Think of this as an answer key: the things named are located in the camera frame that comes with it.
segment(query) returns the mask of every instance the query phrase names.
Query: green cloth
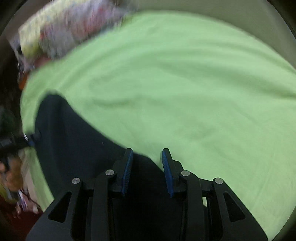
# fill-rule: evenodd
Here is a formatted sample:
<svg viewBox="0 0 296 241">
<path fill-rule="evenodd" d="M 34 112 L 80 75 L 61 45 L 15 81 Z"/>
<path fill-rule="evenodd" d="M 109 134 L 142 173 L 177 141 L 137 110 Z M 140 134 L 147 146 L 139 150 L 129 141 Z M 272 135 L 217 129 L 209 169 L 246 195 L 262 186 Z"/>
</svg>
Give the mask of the green cloth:
<svg viewBox="0 0 296 241">
<path fill-rule="evenodd" d="M 168 147 L 198 177 L 223 178 L 271 240 L 296 205 L 295 81 L 286 60 L 240 29 L 143 12 L 34 73 L 22 95 L 23 129 L 34 130 L 41 101 L 58 93 L 157 165 Z M 46 208 L 51 193 L 37 158 L 30 161 Z"/>
</svg>

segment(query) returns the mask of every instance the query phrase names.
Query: green bed sheet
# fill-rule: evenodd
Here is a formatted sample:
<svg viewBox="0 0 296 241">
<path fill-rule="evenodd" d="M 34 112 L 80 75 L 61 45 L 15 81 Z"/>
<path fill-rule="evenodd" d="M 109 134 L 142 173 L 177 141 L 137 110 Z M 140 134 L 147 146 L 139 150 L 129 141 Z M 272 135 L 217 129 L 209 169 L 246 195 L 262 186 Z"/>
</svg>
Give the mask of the green bed sheet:
<svg viewBox="0 0 296 241">
<path fill-rule="evenodd" d="M 189 13 L 135 14 L 32 74 L 21 100 L 25 132 L 49 93 L 159 166 L 169 148 L 198 177 L 223 178 L 269 240 L 295 208 L 296 71 L 240 29 Z M 52 195 L 29 155 L 45 209 Z"/>
</svg>

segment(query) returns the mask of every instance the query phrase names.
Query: round metal bolt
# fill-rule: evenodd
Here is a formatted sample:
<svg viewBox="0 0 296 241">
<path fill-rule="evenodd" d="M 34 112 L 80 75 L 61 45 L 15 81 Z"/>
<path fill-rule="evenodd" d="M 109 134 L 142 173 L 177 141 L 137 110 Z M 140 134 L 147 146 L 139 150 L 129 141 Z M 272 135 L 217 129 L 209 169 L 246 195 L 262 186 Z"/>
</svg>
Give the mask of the round metal bolt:
<svg viewBox="0 0 296 241">
<path fill-rule="evenodd" d="M 112 169 L 109 169 L 109 170 L 107 170 L 107 171 L 105 172 L 105 174 L 106 174 L 107 176 L 112 176 L 112 175 L 114 174 L 114 171 L 113 171 Z"/>
<path fill-rule="evenodd" d="M 187 176 L 190 175 L 190 172 L 189 172 L 189 171 L 186 171 L 186 170 L 183 170 L 183 171 L 181 172 L 181 175 L 184 176 L 184 177 L 187 177 Z"/>
<path fill-rule="evenodd" d="M 79 177 L 73 178 L 73 179 L 72 179 L 72 183 L 73 183 L 73 184 L 78 184 L 78 183 L 80 183 L 80 178 L 79 178 Z"/>
<path fill-rule="evenodd" d="M 223 183 L 223 180 L 221 178 L 217 177 L 217 178 L 215 178 L 215 183 L 220 185 Z"/>
</svg>

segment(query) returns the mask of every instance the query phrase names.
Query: black cloth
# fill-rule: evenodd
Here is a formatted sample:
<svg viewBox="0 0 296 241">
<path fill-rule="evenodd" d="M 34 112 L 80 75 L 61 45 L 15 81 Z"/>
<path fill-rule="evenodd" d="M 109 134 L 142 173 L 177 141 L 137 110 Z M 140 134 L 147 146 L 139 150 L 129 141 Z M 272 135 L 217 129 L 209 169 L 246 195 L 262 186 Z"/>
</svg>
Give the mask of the black cloth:
<svg viewBox="0 0 296 241">
<path fill-rule="evenodd" d="M 58 95 L 43 100 L 35 127 L 41 133 L 37 155 L 54 197 L 74 177 L 87 180 L 111 169 L 125 152 Z M 118 240 L 179 239 L 182 203 L 169 197 L 163 172 L 148 157 L 134 154 L 127 196 L 113 209 Z"/>
</svg>

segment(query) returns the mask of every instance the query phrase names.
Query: triangular cutout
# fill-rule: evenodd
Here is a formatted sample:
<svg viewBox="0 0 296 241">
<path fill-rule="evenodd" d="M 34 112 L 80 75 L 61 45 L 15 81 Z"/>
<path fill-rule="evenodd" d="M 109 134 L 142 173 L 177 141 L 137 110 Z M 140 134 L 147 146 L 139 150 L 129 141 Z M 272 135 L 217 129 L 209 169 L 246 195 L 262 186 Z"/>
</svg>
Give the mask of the triangular cutout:
<svg viewBox="0 0 296 241">
<path fill-rule="evenodd" d="M 245 218 L 244 213 L 227 192 L 224 193 L 224 199 L 230 221 L 236 222 L 238 220 L 243 220 Z"/>
<path fill-rule="evenodd" d="M 48 215 L 48 218 L 59 223 L 63 223 L 66 220 L 67 211 L 71 199 L 71 192 L 67 192 L 61 201 L 54 207 L 51 213 Z"/>
</svg>

